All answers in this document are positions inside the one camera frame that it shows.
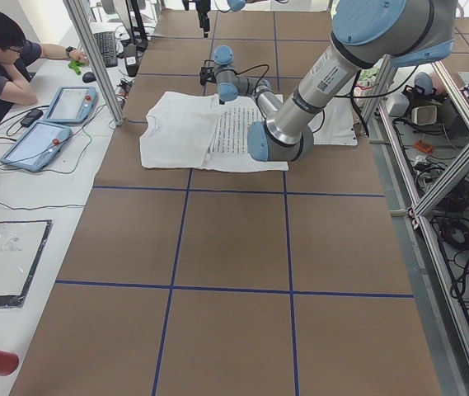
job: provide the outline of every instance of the green object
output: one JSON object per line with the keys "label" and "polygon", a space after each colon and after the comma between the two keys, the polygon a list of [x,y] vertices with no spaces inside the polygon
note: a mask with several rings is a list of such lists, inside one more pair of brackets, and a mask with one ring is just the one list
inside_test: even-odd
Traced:
{"label": "green object", "polygon": [[85,63],[83,62],[79,62],[77,60],[72,60],[71,62],[69,62],[68,64],[68,67],[74,71],[78,76],[80,76],[80,67],[83,66]]}

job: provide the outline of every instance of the power adapter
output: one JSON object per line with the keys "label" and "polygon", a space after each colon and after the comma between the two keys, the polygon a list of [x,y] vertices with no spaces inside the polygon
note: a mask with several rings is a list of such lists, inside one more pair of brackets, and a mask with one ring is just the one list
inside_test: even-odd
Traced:
{"label": "power adapter", "polygon": [[44,114],[44,112],[42,110],[33,109],[33,110],[29,111],[27,113],[27,115],[21,119],[20,125],[25,126],[25,127],[31,126],[31,125],[33,125],[33,122],[38,120],[43,114]]}
{"label": "power adapter", "polygon": [[138,72],[137,47],[134,44],[128,44],[123,49],[124,64],[130,77],[135,77]]}

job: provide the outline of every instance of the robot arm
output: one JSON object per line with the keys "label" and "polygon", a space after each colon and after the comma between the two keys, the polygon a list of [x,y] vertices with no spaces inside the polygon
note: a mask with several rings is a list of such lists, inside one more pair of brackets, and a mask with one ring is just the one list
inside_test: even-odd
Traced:
{"label": "robot arm", "polygon": [[456,7],[457,0],[340,0],[331,45],[284,104],[261,81],[237,76],[233,57],[221,55],[228,52],[225,49],[214,53],[221,53],[213,68],[220,100],[252,96],[264,114],[265,120],[251,125],[248,134],[255,160],[306,157],[313,141],[307,124],[360,69],[371,68],[385,54],[392,56],[394,67],[448,56]]}
{"label": "robot arm", "polygon": [[195,10],[198,13],[199,27],[203,29],[203,37],[207,38],[209,37],[210,31],[210,0],[183,0],[183,7],[185,8],[185,11],[189,10],[189,5],[191,2],[195,4]]}

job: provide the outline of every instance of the wristwatch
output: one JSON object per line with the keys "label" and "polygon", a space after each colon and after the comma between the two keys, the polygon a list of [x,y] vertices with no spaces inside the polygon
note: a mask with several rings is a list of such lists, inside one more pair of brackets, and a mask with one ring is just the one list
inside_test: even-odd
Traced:
{"label": "wristwatch", "polygon": [[70,55],[70,54],[71,54],[71,51],[74,51],[74,50],[76,50],[75,47],[69,46],[68,48],[66,48],[66,56],[67,56],[68,58],[71,58],[71,55]]}

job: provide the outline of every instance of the brown cardboard surface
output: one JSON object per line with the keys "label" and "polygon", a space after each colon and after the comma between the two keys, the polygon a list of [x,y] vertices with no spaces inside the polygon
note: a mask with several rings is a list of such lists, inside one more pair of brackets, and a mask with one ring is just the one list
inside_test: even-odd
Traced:
{"label": "brown cardboard surface", "polygon": [[186,188],[188,169],[147,169],[141,165],[139,137],[147,124],[125,123],[116,128],[95,176],[95,186]]}
{"label": "brown cardboard surface", "polygon": [[288,295],[176,290],[157,396],[294,394]]}
{"label": "brown cardboard surface", "polygon": [[358,146],[315,146],[307,161],[289,164],[291,192],[383,194],[366,138]]}
{"label": "brown cardboard surface", "polygon": [[302,395],[439,396],[411,299],[299,295]]}
{"label": "brown cardboard surface", "polygon": [[210,59],[210,40],[157,37],[150,41],[139,73],[199,75],[205,59]]}
{"label": "brown cardboard surface", "polygon": [[288,290],[284,197],[190,194],[177,285]]}
{"label": "brown cardboard surface", "polygon": [[329,12],[275,12],[278,40],[329,40]]}
{"label": "brown cardboard surface", "polygon": [[[213,47],[228,45],[234,53],[233,65],[239,72],[258,64],[268,64],[267,77],[276,77],[276,50],[270,40],[214,40]],[[265,68],[255,68],[245,73],[247,77],[260,77]]]}
{"label": "brown cardboard surface", "polygon": [[215,191],[283,191],[284,174],[280,171],[233,173],[194,170],[190,188]]}
{"label": "brown cardboard surface", "polygon": [[94,189],[60,280],[169,285],[185,193]]}
{"label": "brown cardboard surface", "polygon": [[167,295],[55,285],[10,395],[149,394]]}
{"label": "brown cardboard surface", "polygon": [[131,121],[146,121],[146,114],[154,107],[165,92],[179,92],[202,96],[204,88],[195,76],[149,76],[139,74],[124,107],[124,115]]}
{"label": "brown cardboard surface", "polygon": [[195,38],[210,40],[213,28],[216,26],[216,12],[209,12],[210,32],[209,38],[203,38],[203,29],[199,28],[198,14],[195,10],[175,11],[163,10],[159,16],[155,35],[180,38]]}
{"label": "brown cardboard surface", "polygon": [[411,293],[384,198],[288,196],[295,290]]}
{"label": "brown cardboard surface", "polygon": [[218,15],[214,39],[274,39],[273,12],[229,12]]}
{"label": "brown cardboard surface", "polygon": [[[203,94],[212,44],[233,48],[237,70],[268,64],[285,95],[329,44],[326,13],[209,15],[213,41],[194,11],[162,14],[156,33],[172,38],[153,38],[124,111],[140,123],[114,132],[59,273],[115,287],[55,285],[12,395],[150,394],[165,313],[156,396],[290,396],[295,380],[307,396],[439,394],[365,138],[286,173],[141,167],[148,109],[165,91]],[[148,288],[174,268],[175,289]],[[388,295],[293,295],[290,281]]]}

